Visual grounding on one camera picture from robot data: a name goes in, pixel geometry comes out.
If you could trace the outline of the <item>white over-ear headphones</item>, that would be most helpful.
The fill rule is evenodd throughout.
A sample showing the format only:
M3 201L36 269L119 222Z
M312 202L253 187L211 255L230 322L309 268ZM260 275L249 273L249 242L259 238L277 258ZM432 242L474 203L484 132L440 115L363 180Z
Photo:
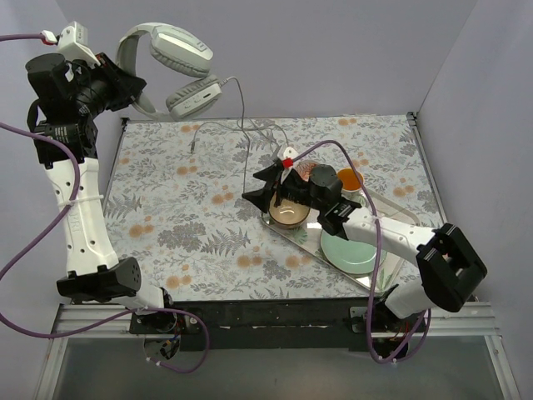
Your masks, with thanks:
M158 122L192 119L211 108L222 95L220 79L210 73L212 50L180 27L163 22L138 24L121 38L116 55L116 65L132 76L137 75L137 47L143 35L150 37L150 54L155 60L166 68L196 80L167 98L165 112L157 110L144 92L132 106Z

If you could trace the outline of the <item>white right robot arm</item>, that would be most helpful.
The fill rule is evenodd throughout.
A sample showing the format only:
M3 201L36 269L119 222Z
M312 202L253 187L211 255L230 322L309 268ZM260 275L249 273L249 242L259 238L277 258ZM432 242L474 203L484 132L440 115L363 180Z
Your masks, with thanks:
M383 329L395 331L407 318L432 308L459 312L486 277L486 265L456 225L418 227L376 217L342 195L341 180L328 165L314 167L307 180L295 171L286 176L282 171L281 162L275 162L254 173L264 185L243 193L243 199L264 213L273 200L308 206L317 210L326 233L350 243L377 245L418 267L418 280L390 289L370 306Z

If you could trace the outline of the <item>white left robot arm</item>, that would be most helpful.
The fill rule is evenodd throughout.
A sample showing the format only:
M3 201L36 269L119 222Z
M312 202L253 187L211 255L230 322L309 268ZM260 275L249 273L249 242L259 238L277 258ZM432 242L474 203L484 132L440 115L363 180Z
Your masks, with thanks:
M57 205L66 209L63 229L67 245L65 277L57 280L60 295L75 303L119 303L137 311L137 320L159 333L177 325L168 307L168 292L143 281L134 257L119 258L107 234L98 189L95 118L128 107L146 86L103 53L95 66L48 53L26 63L27 78L37 94L27 125L39 135L37 157L52 184Z

